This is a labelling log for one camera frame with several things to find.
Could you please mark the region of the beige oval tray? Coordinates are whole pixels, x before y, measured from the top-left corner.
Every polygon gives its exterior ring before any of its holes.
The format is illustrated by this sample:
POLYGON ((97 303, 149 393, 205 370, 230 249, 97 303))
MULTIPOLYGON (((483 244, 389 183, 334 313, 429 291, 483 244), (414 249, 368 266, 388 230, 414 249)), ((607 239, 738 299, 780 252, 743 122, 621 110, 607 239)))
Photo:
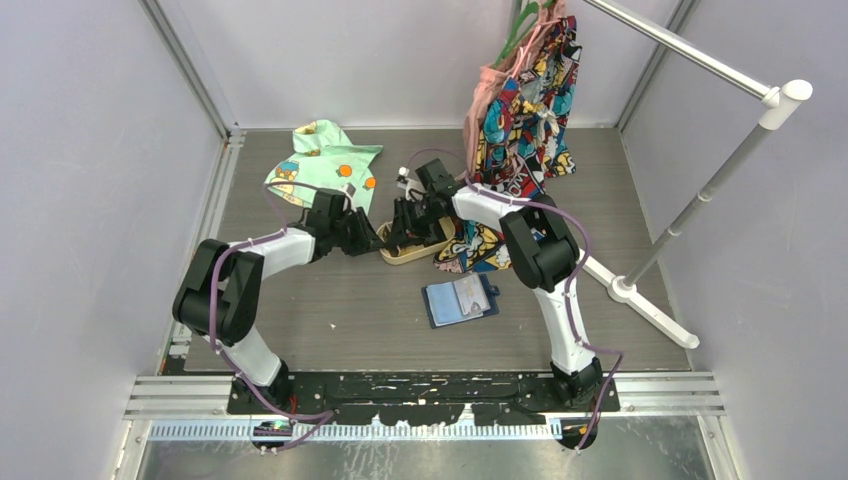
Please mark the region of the beige oval tray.
POLYGON ((428 245, 414 245, 410 247, 405 247, 400 249, 397 254, 394 254, 385 248, 380 249, 379 252, 383 261, 389 265, 398 266, 428 256, 434 256, 436 253, 440 252, 448 245, 449 241, 455 236, 456 233, 454 222, 449 217, 442 218, 439 221, 439 225, 444 239, 438 240, 437 242, 428 245))

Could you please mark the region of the white credit card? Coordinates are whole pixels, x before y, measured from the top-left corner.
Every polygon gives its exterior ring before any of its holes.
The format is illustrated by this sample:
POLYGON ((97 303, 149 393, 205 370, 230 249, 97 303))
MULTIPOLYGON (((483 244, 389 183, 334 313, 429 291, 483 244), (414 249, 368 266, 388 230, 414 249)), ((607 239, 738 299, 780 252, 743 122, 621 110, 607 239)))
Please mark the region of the white credit card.
POLYGON ((487 289, 479 275, 469 275, 456 280, 454 290, 464 317, 477 317, 490 309, 487 289))

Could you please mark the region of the navy blue card holder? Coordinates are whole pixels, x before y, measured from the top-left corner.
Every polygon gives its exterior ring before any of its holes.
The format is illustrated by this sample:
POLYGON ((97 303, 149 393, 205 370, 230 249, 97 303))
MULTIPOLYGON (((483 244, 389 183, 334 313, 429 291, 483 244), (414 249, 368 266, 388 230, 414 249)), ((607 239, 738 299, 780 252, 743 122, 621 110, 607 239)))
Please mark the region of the navy blue card holder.
POLYGON ((497 315, 500 289, 486 274, 471 274, 454 281, 421 288, 423 304, 433 329, 497 315))

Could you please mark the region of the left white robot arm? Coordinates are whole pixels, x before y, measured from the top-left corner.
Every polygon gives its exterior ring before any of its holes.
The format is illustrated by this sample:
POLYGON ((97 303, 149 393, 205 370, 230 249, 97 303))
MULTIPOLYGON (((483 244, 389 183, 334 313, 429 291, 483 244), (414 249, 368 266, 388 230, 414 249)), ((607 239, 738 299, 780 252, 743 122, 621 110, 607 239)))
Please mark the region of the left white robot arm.
POLYGON ((320 189, 301 219, 262 237, 228 244, 205 239, 195 249, 172 305, 174 319, 230 361, 252 398, 269 413, 290 403, 287 364, 255 326, 262 283, 293 267, 314 263, 334 249, 356 257, 384 245, 365 210, 340 191, 320 189))

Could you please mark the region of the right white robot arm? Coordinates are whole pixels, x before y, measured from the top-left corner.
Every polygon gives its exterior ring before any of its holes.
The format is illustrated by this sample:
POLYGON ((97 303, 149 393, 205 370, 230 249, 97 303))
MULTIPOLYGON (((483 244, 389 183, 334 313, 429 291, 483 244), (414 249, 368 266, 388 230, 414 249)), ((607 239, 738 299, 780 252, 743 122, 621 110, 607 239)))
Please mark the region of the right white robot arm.
POLYGON ((535 295, 551 344, 553 387, 558 403, 577 411, 608 395, 604 349, 590 343, 577 292, 587 263, 570 228, 576 221, 547 195, 509 197, 469 180, 459 181, 434 159, 416 171, 422 190, 394 202, 386 248, 398 252, 435 238, 442 219, 473 221, 500 233, 511 268, 535 295))

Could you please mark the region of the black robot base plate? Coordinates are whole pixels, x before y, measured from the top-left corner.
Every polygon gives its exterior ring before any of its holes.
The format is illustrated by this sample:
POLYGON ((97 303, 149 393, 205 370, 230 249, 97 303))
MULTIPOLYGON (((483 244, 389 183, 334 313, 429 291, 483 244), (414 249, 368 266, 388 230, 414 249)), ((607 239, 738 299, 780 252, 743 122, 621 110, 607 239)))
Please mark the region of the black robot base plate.
POLYGON ((267 405, 299 415, 329 411, 339 425, 452 425, 469 410, 475 425, 533 425, 555 413, 620 408, 613 388, 568 399, 544 372, 294 372, 253 393, 232 384, 230 414, 265 414, 267 405))

